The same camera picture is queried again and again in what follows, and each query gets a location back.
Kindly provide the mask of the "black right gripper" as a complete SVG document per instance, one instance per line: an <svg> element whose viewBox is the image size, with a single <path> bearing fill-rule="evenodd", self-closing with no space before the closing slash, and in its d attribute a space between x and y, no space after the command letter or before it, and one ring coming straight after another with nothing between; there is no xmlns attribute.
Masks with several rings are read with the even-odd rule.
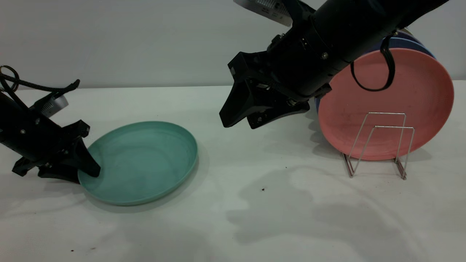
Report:
<svg viewBox="0 0 466 262"><path fill-rule="evenodd" d="M228 63L234 79L219 115L225 128L247 117L257 129L285 116L309 111L308 101L348 64L336 41L351 21L342 17L298 16L266 50L239 52Z"/></svg>

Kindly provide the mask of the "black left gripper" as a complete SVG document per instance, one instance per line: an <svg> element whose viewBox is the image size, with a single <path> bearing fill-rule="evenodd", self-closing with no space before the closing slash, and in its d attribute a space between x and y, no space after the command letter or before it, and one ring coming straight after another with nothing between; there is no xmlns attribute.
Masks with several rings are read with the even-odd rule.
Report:
<svg viewBox="0 0 466 262"><path fill-rule="evenodd" d="M14 116L12 149L21 158L14 164L13 173L25 176L38 167L40 178L80 184L77 170L97 178L100 166L82 140L89 131L90 126L81 120L61 127L44 117Z"/></svg>

